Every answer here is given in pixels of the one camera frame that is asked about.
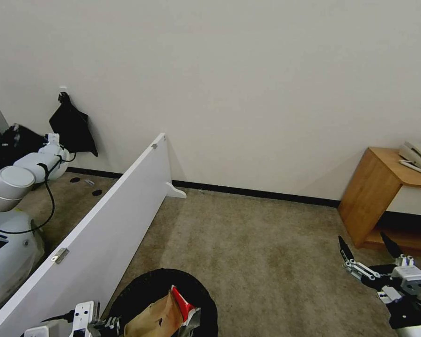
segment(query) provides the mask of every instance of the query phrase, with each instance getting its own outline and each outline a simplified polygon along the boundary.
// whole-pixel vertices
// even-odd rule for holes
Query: brown paper bag
[[[171,337],[181,324],[181,311],[169,291],[125,325],[124,337]]]

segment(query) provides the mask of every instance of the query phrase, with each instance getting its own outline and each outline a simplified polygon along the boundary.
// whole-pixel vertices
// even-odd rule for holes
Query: white telephone
[[[421,143],[406,141],[399,149],[399,155],[405,160],[400,160],[402,165],[421,172]]]

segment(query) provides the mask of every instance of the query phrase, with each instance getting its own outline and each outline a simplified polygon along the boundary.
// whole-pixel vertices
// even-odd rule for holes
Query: metal hinge
[[[58,252],[55,255],[53,255],[51,260],[53,262],[56,262],[57,264],[60,264],[68,253],[69,253],[69,250],[67,248],[61,248],[60,250],[58,250]]]

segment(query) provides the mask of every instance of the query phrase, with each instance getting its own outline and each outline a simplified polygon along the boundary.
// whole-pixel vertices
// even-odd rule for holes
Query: black cloth
[[[98,157],[94,139],[87,125],[88,115],[77,110],[67,93],[58,98],[61,105],[50,118],[51,128],[59,134],[59,142],[70,153],[91,152]]]

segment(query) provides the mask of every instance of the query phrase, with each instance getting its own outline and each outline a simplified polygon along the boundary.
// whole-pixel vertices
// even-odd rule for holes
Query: white partition board
[[[161,133],[0,310],[0,337],[18,337],[78,302],[104,308],[167,194],[173,190]],[[60,264],[50,258],[69,253]]]

